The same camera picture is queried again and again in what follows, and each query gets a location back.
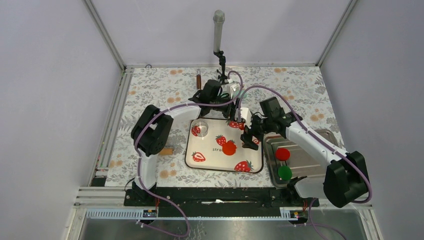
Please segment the wooden handled metal scraper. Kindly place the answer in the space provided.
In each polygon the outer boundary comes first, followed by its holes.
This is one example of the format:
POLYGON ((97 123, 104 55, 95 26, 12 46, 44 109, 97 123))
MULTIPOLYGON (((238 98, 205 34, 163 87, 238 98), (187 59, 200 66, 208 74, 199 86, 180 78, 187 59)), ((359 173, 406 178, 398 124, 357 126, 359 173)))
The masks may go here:
POLYGON ((198 68, 196 70, 196 88, 198 90, 202 89, 202 75, 201 75, 201 69, 198 68))

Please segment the small round metal cup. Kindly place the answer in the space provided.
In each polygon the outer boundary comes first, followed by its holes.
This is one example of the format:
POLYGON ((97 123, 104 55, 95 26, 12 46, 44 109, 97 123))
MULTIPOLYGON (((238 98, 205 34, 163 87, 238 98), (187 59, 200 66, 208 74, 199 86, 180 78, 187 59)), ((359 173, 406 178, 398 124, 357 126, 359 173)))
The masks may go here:
POLYGON ((201 120, 196 120, 192 124, 191 132, 196 137, 205 137, 208 134, 209 125, 201 120))

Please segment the strawberry print white tray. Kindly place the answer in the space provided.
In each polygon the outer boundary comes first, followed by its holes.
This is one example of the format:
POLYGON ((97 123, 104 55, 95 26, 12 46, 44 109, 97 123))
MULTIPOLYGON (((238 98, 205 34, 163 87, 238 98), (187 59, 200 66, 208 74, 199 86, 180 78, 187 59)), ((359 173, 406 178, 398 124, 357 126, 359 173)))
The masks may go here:
POLYGON ((253 173, 264 167, 261 141, 257 150, 243 148, 244 124, 225 119, 200 118, 189 127, 185 163, 193 169, 253 173))

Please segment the orange dough piece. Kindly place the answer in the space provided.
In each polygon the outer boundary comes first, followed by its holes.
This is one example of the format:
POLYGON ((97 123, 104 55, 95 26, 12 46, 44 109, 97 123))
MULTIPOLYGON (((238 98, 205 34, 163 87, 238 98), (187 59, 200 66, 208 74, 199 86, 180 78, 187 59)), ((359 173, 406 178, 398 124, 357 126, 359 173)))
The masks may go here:
POLYGON ((237 146, 235 144, 235 142, 233 140, 229 140, 227 141, 223 146, 222 146, 222 152, 227 155, 227 156, 232 156, 236 153, 237 151, 237 146))

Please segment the wooden dough roller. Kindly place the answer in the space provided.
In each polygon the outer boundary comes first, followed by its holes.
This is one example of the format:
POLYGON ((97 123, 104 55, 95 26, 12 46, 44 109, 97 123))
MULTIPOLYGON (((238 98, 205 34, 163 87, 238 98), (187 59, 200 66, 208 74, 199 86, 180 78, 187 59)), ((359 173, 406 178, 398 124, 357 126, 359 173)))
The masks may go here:
POLYGON ((165 147, 159 153, 160 156, 172 156, 174 154, 173 147, 165 147))

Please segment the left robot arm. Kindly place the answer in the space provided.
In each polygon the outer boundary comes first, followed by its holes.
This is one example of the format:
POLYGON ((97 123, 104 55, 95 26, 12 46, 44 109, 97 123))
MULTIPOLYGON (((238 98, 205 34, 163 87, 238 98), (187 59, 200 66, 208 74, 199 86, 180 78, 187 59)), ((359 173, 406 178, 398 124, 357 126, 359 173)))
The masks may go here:
POLYGON ((131 131, 134 149, 139 155, 135 184, 139 187, 136 199, 144 206, 152 204, 157 183, 158 154, 163 150, 174 123, 202 118, 210 111, 220 112, 224 118, 234 120, 236 104, 243 89, 243 82, 233 82, 234 93, 225 93, 222 84, 210 79, 186 102, 169 108, 148 105, 131 131))

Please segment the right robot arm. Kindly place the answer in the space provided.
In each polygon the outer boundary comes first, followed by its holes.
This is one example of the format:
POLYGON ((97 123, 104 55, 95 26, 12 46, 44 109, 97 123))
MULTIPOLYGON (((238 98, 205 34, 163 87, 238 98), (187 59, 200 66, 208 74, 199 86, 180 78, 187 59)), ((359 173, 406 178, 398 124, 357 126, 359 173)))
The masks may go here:
POLYGON ((265 118, 239 114, 237 121, 245 123, 240 137, 244 147, 257 150, 253 137, 278 133, 301 147, 325 169, 325 175, 321 178, 303 177, 289 182, 292 189, 287 191, 286 198, 291 205, 299 206, 307 198, 327 199, 338 208, 349 203, 365 204, 371 201, 373 190, 363 155, 357 151, 343 151, 330 143, 296 113, 265 118))

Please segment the red dough disc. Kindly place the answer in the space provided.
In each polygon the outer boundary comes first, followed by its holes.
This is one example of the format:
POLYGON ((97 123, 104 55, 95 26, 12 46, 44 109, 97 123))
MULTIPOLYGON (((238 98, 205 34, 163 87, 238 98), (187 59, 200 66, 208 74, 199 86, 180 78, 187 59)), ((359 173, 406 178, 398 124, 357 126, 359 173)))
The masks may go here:
POLYGON ((280 147, 275 151, 275 158, 279 161, 287 161, 291 157, 288 149, 280 147))

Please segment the green dough disc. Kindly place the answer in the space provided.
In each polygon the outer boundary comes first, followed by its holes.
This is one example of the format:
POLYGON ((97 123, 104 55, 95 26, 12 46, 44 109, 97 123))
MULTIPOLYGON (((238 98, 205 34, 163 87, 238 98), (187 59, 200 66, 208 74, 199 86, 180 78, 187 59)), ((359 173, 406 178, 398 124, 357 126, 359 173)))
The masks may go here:
POLYGON ((277 170, 277 174, 282 181, 289 181, 293 176, 292 170, 287 165, 280 166, 277 170))

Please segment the black tripod mic stand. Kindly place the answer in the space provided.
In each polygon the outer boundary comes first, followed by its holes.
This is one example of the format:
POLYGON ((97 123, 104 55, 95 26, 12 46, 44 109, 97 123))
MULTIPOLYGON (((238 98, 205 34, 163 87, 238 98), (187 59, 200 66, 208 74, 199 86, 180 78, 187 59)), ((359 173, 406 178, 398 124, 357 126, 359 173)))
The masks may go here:
POLYGON ((224 52, 222 50, 219 50, 217 52, 213 52, 213 54, 218 57, 218 64, 220 66, 220 69, 217 69, 216 72, 218 73, 218 81, 223 85, 228 83, 228 76, 226 75, 226 57, 224 56, 224 52))

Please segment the stainless steel tray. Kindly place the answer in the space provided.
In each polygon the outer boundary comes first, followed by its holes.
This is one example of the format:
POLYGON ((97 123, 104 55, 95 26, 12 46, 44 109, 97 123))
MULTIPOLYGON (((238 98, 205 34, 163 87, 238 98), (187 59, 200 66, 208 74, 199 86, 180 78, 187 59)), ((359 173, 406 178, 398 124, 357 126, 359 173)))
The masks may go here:
POLYGON ((292 177, 318 178, 325 175, 326 170, 297 144, 283 138, 279 134, 268 134, 262 142, 263 156, 266 159, 271 183, 281 189, 287 186, 288 181, 278 175, 281 166, 287 166, 292 172, 292 177), (290 157, 286 161, 280 161, 276 157, 278 149, 287 149, 290 157))

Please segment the silver microphone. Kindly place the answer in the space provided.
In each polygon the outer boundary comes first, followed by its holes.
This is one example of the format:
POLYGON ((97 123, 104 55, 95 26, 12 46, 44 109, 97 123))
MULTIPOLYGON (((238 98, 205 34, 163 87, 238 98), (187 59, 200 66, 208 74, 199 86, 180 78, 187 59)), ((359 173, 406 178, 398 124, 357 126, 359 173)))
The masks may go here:
POLYGON ((213 35, 213 52, 218 53, 221 50, 223 25, 225 22, 225 13, 218 9, 213 15, 214 35, 213 35))

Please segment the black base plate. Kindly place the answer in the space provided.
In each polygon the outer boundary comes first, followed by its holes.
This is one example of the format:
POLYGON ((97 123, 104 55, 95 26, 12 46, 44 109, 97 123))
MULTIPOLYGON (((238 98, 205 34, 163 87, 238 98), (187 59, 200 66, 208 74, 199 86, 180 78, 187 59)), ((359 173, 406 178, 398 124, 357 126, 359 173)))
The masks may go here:
POLYGON ((294 208, 307 211, 319 201, 301 198, 289 188, 275 187, 154 187, 157 199, 141 189, 125 192, 124 206, 152 207, 159 217, 281 217, 282 211, 294 208))

